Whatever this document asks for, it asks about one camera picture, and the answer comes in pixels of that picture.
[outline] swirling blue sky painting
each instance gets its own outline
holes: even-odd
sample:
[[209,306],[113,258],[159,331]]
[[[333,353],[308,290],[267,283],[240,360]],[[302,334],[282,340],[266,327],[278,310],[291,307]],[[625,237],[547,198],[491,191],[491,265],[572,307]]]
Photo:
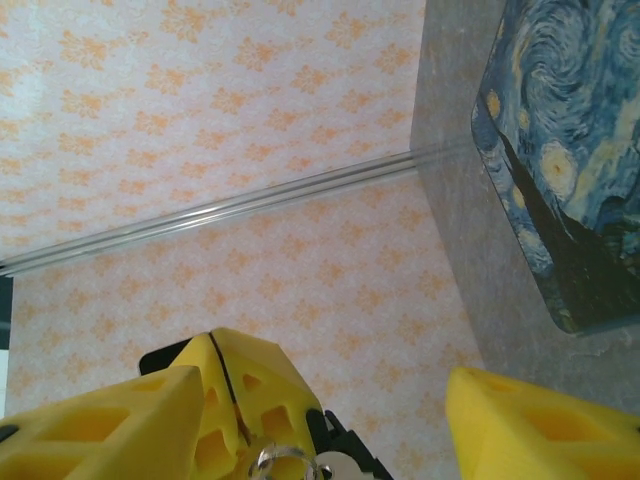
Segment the swirling blue sky painting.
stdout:
[[640,320],[640,1],[508,0],[474,139],[556,324]]

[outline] orange floral pattern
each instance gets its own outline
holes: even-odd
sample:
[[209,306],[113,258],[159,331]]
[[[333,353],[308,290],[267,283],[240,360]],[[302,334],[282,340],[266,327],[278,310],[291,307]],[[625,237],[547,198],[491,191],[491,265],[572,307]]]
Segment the orange floral pattern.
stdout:
[[408,150],[424,3],[4,2],[0,259]]
[[277,341],[394,478],[455,478],[446,381],[481,360],[440,245],[412,174],[20,275],[7,412],[226,325]]

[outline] patterned wallpaper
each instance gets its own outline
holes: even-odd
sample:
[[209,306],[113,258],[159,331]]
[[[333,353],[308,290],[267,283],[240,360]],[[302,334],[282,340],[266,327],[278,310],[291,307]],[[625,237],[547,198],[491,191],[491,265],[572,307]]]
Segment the patterned wallpaper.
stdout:
[[456,478],[450,369],[481,366],[416,174],[16,278],[7,412],[229,326],[278,342],[395,478]]
[[0,258],[408,150],[424,0],[0,6]]

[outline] gray stone surface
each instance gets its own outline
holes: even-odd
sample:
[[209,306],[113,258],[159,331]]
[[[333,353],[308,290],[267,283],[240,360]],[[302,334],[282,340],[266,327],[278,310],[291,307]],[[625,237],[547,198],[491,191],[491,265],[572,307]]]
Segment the gray stone surface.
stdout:
[[419,171],[486,368],[640,414],[640,325],[558,329],[484,170],[470,112],[504,2],[462,3],[429,2],[411,148],[446,150]]

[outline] metal ring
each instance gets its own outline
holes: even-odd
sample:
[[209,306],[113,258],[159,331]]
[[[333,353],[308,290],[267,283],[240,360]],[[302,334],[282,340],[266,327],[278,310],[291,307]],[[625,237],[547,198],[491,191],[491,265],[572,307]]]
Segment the metal ring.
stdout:
[[313,474],[313,480],[321,478],[319,474],[322,472],[320,467],[313,458],[310,458],[303,450],[288,446],[268,446],[262,449],[258,458],[251,464],[249,468],[249,480],[266,480],[267,475],[271,472],[274,462],[278,458],[297,458],[307,465],[307,475],[309,472]]

